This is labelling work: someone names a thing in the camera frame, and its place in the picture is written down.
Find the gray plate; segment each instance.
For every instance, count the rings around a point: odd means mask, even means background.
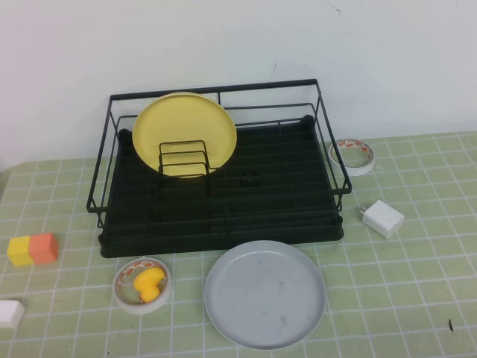
[[[323,278],[301,251],[255,241],[225,253],[207,276],[203,300],[224,336],[248,348],[284,348],[305,338],[326,303]]]

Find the drip tray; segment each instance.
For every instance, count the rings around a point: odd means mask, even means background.
[[[223,168],[198,178],[161,175],[139,159],[131,132],[119,132],[104,257],[226,249],[257,239],[286,243],[343,236],[314,122],[237,126]]]

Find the tape roll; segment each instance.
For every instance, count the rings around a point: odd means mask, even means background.
[[[139,273],[151,267],[162,269],[165,277],[159,283],[160,295],[154,301],[146,304],[140,299],[139,292],[133,288],[133,280]],[[152,257],[141,257],[140,259],[130,261],[116,272],[113,279],[114,300],[124,311],[134,315],[143,315],[157,310],[167,301],[171,291],[171,272],[165,263]]]
[[[366,144],[365,142],[357,139],[339,139],[336,141],[336,145],[338,146],[338,150],[341,150],[342,148],[359,148],[363,152],[365,152],[369,162],[365,166],[359,166],[359,167],[352,167],[352,166],[344,166],[346,169],[348,175],[350,177],[357,177],[359,175],[364,175],[371,170],[373,170],[374,165],[376,164],[376,157],[374,155],[374,150],[371,148],[369,144]],[[338,161],[336,161],[333,158],[333,154],[335,154],[335,147],[333,147],[333,144],[331,144],[328,147],[328,156],[329,156],[329,161],[331,163],[331,167],[334,171],[341,171],[341,166]]]

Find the dish rack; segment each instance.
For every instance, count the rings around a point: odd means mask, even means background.
[[[173,92],[217,101],[236,125],[236,149],[213,172],[206,143],[188,141],[203,145],[198,163],[208,175],[169,177],[164,166],[158,172],[146,166],[134,149],[135,118]],[[342,173],[332,170],[330,144]],[[102,256],[167,254],[258,239],[339,240],[341,201],[351,189],[320,87],[310,79],[111,95],[86,208],[103,230]]]

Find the yellow block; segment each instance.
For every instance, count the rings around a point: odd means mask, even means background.
[[[8,243],[7,256],[15,266],[31,265],[33,259],[28,253],[30,246],[30,237],[21,236],[13,237]]]

